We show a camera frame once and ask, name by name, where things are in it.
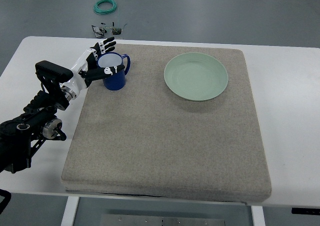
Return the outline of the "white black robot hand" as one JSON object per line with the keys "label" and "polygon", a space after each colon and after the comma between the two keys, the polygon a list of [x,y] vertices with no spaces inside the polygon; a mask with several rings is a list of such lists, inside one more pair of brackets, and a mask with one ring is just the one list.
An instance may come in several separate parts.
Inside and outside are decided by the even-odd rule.
{"label": "white black robot hand", "polygon": [[74,100],[81,90],[88,88],[93,81],[106,79],[125,68],[123,65],[98,67],[99,57],[105,53],[114,52],[115,45],[115,38],[109,37],[97,42],[80,56],[71,68],[73,77],[60,84],[61,90],[67,97]]}

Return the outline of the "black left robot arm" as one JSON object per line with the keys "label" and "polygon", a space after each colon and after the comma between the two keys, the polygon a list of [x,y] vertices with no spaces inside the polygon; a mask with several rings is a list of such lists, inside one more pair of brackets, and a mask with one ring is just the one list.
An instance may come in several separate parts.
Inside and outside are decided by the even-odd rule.
{"label": "black left robot arm", "polygon": [[23,113],[0,125],[0,170],[16,173],[31,167],[32,157],[47,141],[65,141],[58,110],[69,106],[60,85],[73,77],[71,70],[43,60],[35,65],[41,90]]}

